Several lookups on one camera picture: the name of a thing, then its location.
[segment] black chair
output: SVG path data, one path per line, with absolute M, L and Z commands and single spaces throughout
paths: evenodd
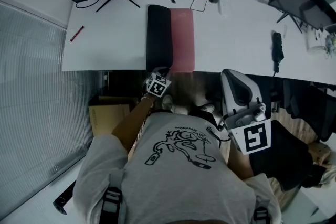
M 271 133 L 271 147 L 250 154 L 253 173 L 275 177 L 282 191 L 301 186 L 313 166 L 308 146 L 278 121 L 271 122 Z
M 306 121 L 320 140 L 327 141 L 336 132 L 336 98 L 315 86 L 309 86 L 305 92 L 293 98 L 296 101 L 289 104 L 288 113 L 291 112 L 293 119 Z
M 293 79 L 278 79 L 271 93 L 271 101 L 279 102 L 293 119 L 303 119 L 315 131 L 318 138 L 327 141 L 336 132 L 336 98 L 319 88 L 330 88 L 327 84 Z

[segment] backpack strap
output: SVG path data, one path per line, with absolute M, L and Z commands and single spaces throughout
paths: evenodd
M 254 211 L 253 220 L 255 224 L 270 224 L 271 218 L 268 215 L 268 210 L 265 207 L 258 207 Z
M 100 214 L 100 224 L 124 224 L 126 204 L 122 199 L 121 182 L 123 170 L 113 170 L 110 173 L 110 185 L 103 196 L 103 206 Z

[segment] cardboard box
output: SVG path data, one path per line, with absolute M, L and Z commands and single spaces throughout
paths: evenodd
M 137 98 L 98 97 L 89 106 L 89 117 L 93 135 L 110 134 L 137 104 Z

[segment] monitor stand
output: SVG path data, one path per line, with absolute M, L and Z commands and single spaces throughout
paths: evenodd
M 97 10 L 96 10 L 96 12 L 98 12 L 98 11 L 100 11 L 107 3 L 109 3 L 111 0 L 107 0 L 104 4 L 102 4 Z M 136 3 L 136 2 L 134 2 L 133 0 L 128 0 L 128 1 L 130 1 L 130 2 L 132 2 L 135 6 L 137 6 L 138 8 L 140 8 L 140 6 Z
M 286 18 L 287 15 L 290 16 L 290 18 L 293 20 L 293 22 L 295 23 L 295 25 L 298 27 L 298 29 L 300 30 L 301 34 L 303 34 L 302 30 L 301 30 L 301 27 L 298 25 L 298 22 L 294 19 L 294 17 L 292 15 L 290 15 L 289 13 L 284 13 L 280 19 L 277 20 L 277 23 L 280 22 L 282 19 Z

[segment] red pen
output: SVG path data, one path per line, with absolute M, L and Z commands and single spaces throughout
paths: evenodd
M 84 29 L 84 26 L 82 26 L 82 27 L 78 30 L 78 32 L 75 33 L 75 35 L 72 37 L 72 39 L 70 39 L 70 42 L 72 42 L 72 41 L 75 39 L 75 37 L 77 37 L 77 35 L 78 35 L 83 29 Z

